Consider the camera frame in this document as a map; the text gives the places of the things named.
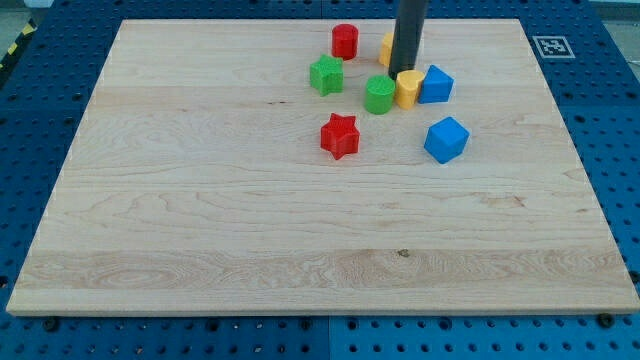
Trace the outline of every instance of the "wood grain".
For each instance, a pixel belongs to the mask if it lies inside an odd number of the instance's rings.
[[[344,93],[308,66],[333,21],[124,21],[7,310],[14,315],[577,314],[640,303],[514,20],[429,20],[447,104],[363,108],[391,21],[353,21]],[[319,147],[354,114],[360,153]],[[439,165],[429,125],[465,153]]]

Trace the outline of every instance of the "toy block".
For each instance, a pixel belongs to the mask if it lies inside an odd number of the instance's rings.
[[[403,109],[411,109],[415,105],[424,73],[418,70],[405,70],[396,78],[396,103]]]
[[[468,138],[469,131],[456,119],[448,117],[429,127],[424,148],[440,164],[444,164],[462,154]]]
[[[342,59],[321,55],[320,59],[310,66],[311,86],[318,89],[320,96],[342,92]]]
[[[453,88],[453,78],[435,65],[429,66],[427,76],[422,83],[420,104],[447,102]]]
[[[382,38],[382,45],[380,46],[380,55],[378,56],[378,62],[386,67],[389,67],[391,62],[391,48],[393,46],[393,33],[386,33]]]
[[[387,75],[372,76],[367,80],[364,108],[368,112],[381,115],[389,112],[393,106],[396,83]]]
[[[332,113],[329,122],[320,129],[320,147],[330,151],[336,160],[357,153],[360,132],[355,125],[355,116]]]
[[[331,55],[351,60],[358,53],[358,28],[351,24],[340,24],[333,28]]]

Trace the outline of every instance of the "blue block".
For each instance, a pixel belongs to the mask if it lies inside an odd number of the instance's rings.
[[[469,131],[456,119],[448,117],[429,127],[424,149],[444,164],[462,154],[468,138]]]
[[[420,91],[418,102],[420,104],[447,102],[452,88],[453,78],[437,66],[431,65],[427,70],[427,76],[422,82],[422,90]]]

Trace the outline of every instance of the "yellow block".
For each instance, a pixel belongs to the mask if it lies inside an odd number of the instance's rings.
[[[403,109],[411,109],[418,100],[424,73],[418,70],[405,70],[396,77],[396,103]]]
[[[391,61],[391,47],[393,46],[393,33],[386,33],[382,38],[382,46],[380,46],[380,56],[378,62],[389,67]]]
[[[7,53],[9,55],[13,55],[13,53],[16,51],[17,48],[18,48],[18,44],[13,43],[11,44],[11,46],[9,46],[9,50],[7,50]]]
[[[25,25],[24,29],[22,29],[22,35],[27,36],[34,31],[36,31],[36,29],[34,29],[33,26],[31,26],[31,24],[27,24]]]

